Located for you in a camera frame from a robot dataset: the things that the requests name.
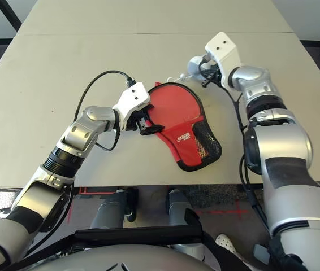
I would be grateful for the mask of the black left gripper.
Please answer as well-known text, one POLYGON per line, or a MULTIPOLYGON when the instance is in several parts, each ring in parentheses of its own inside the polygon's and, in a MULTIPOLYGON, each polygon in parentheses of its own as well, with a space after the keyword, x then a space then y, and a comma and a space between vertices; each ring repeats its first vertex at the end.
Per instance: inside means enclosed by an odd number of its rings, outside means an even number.
POLYGON ((146 126, 146 120, 148 118, 146 110, 153 109, 154 106, 149 104, 145 109, 133 111, 127 120, 127 130, 136 131, 139 129, 141 136, 148 136, 161 132, 165 127, 163 125, 146 126))

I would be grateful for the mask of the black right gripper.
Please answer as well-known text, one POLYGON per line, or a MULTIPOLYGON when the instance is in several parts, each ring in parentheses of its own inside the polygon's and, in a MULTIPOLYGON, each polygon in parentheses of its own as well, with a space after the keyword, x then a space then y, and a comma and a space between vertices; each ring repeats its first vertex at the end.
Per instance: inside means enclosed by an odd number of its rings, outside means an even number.
POLYGON ((205 77, 201 85, 208 86, 210 83, 221 84, 221 72, 217 64, 210 66, 210 77, 205 77))

